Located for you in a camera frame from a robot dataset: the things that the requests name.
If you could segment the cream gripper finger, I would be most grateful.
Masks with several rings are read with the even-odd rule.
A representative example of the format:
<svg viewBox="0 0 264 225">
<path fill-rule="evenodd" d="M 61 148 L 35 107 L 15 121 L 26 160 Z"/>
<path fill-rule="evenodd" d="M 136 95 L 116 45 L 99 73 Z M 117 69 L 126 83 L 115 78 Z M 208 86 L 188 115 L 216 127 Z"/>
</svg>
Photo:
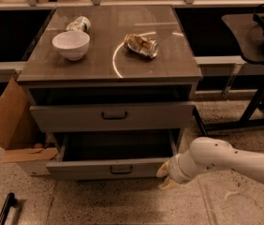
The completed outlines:
<svg viewBox="0 0 264 225">
<path fill-rule="evenodd" d="M 167 177 L 164 182 L 159 185 L 158 187 L 160 189 L 172 189 L 172 188 L 177 188 L 179 186 L 178 183 L 176 183 L 173 179 L 170 177 Z"/>
</svg>

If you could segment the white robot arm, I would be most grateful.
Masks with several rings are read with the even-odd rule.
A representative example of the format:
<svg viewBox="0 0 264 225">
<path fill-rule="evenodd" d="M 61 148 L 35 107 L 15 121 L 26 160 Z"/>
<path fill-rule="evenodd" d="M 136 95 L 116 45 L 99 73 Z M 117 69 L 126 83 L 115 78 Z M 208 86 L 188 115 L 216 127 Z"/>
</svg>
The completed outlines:
<svg viewBox="0 0 264 225">
<path fill-rule="evenodd" d="M 189 149 L 161 165 L 157 177 L 165 177 L 164 188 L 186 183 L 212 169 L 232 170 L 264 185 L 264 154 L 235 149 L 230 143 L 209 137 L 194 139 Z"/>
</svg>

